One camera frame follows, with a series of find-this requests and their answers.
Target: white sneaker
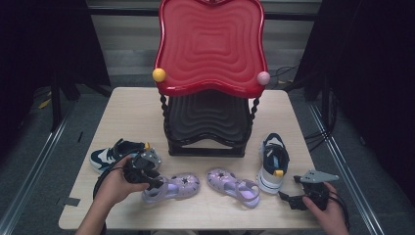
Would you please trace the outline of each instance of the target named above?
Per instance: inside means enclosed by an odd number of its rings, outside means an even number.
[[[290,161],[285,145],[278,134],[270,133],[262,141],[259,157],[262,160],[262,167],[256,176],[258,187],[266,193],[278,194]]]

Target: sneaker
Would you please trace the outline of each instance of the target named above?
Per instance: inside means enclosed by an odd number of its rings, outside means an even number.
[[[89,162],[95,171],[102,174],[112,163],[118,159],[129,154],[132,157],[136,157],[138,154],[144,153],[144,151],[144,143],[134,143],[120,139],[114,144],[112,148],[94,151],[91,154]]]
[[[262,141],[259,157],[262,160],[262,167],[256,176],[256,183],[262,191],[277,194],[283,185],[290,161],[285,145],[278,134],[270,133]]]

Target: black sneaker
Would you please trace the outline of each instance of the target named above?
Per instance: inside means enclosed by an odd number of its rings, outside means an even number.
[[[94,151],[91,154],[89,162],[91,163],[92,168],[101,174],[108,168],[108,166],[121,157],[128,154],[135,157],[138,154],[144,153],[144,151],[144,143],[134,143],[120,139],[112,148]]]

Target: yellow tag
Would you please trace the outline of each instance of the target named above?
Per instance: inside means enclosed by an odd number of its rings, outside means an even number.
[[[274,176],[282,177],[282,176],[284,176],[284,171],[281,170],[281,169],[276,169],[276,170],[274,170]]]
[[[48,104],[49,104],[50,101],[51,101],[51,99],[43,101],[42,104],[40,104],[37,107],[37,109],[41,110],[41,109],[45,108],[46,106],[48,106]]]
[[[148,151],[148,150],[150,149],[150,143],[149,143],[149,142],[146,142],[146,143],[144,144],[144,149],[145,149],[146,151]]]

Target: yellow ball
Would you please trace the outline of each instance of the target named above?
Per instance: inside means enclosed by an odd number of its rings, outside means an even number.
[[[162,82],[165,80],[165,71],[163,69],[157,68],[153,70],[153,79],[156,82]]]

